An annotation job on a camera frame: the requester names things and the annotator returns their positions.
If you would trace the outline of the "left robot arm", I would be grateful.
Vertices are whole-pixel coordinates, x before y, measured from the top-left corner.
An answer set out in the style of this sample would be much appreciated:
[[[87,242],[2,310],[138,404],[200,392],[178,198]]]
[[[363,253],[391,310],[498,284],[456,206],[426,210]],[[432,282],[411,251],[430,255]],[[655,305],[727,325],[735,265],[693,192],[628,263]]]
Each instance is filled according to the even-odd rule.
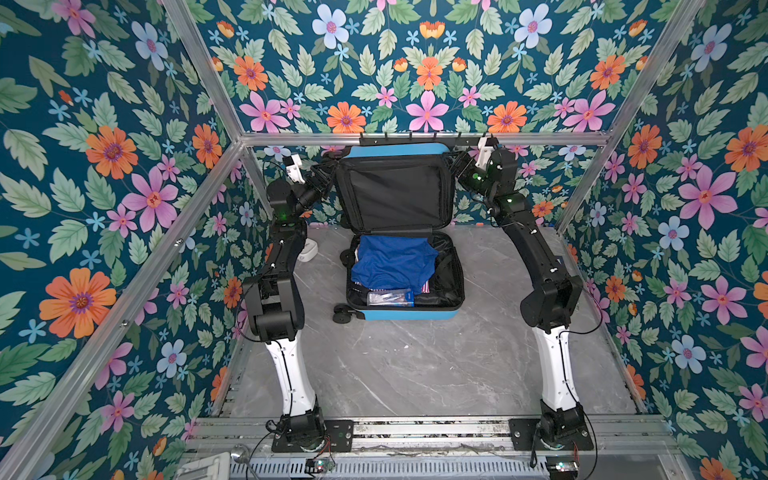
[[[301,349],[305,312],[294,271],[307,240],[303,215],[328,195],[333,170],[317,164],[302,181],[279,178],[267,186],[273,212],[271,250],[259,273],[243,284],[251,334],[270,353],[281,388],[282,414],[275,432],[293,443],[325,436],[322,411]]]

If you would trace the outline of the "blue t-shirt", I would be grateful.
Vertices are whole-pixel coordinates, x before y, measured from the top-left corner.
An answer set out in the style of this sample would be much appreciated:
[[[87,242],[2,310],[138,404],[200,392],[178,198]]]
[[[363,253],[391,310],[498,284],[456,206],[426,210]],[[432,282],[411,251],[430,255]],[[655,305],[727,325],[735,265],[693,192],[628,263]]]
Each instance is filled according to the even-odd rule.
[[[427,238],[361,236],[350,278],[369,290],[422,293],[435,274],[438,251]]]

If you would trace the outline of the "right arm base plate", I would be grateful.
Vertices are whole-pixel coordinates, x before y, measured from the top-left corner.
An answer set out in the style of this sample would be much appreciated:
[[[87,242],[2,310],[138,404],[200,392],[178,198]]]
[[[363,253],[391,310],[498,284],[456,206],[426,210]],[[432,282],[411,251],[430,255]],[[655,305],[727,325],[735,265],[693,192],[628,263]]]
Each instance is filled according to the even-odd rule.
[[[594,441],[585,420],[558,422],[544,418],[508,421],[510,438],[518,451],[593,451]]]

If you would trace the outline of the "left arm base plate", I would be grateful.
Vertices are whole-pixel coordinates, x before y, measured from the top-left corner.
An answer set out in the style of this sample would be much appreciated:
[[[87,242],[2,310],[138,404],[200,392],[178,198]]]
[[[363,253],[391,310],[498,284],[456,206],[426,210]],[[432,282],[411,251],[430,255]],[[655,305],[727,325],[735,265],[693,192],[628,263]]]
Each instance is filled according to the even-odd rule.
[[[273,453],[319,453],[330,448],[331,453],[348,453],[352,450],[355,422],[350,419],[325,420],[322,427],[310,425],[299,430],[277,432],[272,441]]]

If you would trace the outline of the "clear jar blue lid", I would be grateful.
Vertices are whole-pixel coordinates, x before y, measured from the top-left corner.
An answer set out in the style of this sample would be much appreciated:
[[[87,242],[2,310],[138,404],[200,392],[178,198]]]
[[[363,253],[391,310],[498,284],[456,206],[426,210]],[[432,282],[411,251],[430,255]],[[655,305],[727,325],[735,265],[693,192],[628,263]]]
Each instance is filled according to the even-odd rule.
[[[415,295],[410,289],[371,290],[367,305],[375,307],[413,307]]]

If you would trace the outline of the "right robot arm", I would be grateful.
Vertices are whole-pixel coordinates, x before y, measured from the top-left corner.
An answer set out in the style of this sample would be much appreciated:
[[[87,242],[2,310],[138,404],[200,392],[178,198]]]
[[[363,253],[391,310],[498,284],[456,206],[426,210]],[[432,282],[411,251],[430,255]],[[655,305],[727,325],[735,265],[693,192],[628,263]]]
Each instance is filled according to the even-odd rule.
[[[501,147],[480,147],[476,155],[451,153],[458,183],[481,197],[497,226],[511,239],[531,280],[521,301],[523,320],[534,329],[542,369],[538,438],[554,445],[586,430],[586,418],[572,374],[568,345],[571,317],[582,292],[581,279],[554,255],[525,194],[515,188],[516,156]]]

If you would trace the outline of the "blue suitcase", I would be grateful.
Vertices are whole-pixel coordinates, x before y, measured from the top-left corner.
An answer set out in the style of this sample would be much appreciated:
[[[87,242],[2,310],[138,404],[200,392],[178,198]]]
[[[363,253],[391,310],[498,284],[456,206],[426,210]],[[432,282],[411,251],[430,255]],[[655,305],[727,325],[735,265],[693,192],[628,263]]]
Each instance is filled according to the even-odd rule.
[[[366,320],[437,321],[453,318],[465,300],[464,274],[445,229],[453,215],[455,180],[442,144],[353,147],[336,162],[334,186],[345,226],[354,234],[340,255],[346,269],[346,303],[335,308],[338,323]],[[438,251],[430,293],[414,294],[413,307],[367,305],[371,290],[351,281],[361,236],[427,238]]]

